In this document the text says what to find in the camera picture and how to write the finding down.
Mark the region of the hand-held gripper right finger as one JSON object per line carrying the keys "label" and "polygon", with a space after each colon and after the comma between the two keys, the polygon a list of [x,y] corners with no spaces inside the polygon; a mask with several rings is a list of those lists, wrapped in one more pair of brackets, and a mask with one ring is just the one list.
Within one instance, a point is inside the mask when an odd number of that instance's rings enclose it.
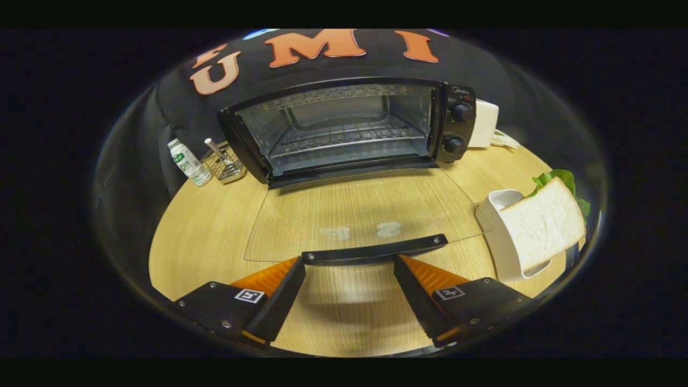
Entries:
{"label": "hand-held gripper right finger", "polygon": [[494,278],[470,280],[405,255],[394,257],[393,272],[435,347],[485,338],[538,307],[535,299]]}

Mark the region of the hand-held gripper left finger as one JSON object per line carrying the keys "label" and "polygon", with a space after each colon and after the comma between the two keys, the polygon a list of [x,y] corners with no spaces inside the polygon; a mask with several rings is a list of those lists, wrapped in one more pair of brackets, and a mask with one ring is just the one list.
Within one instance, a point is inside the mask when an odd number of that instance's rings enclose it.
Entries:
{"label": "hand-held gripper left finger", "polygon": [[282,330],[305,276],[302,257],[294,257],[231,284],[202,284],[172,308],[223,340],[268,347]]}

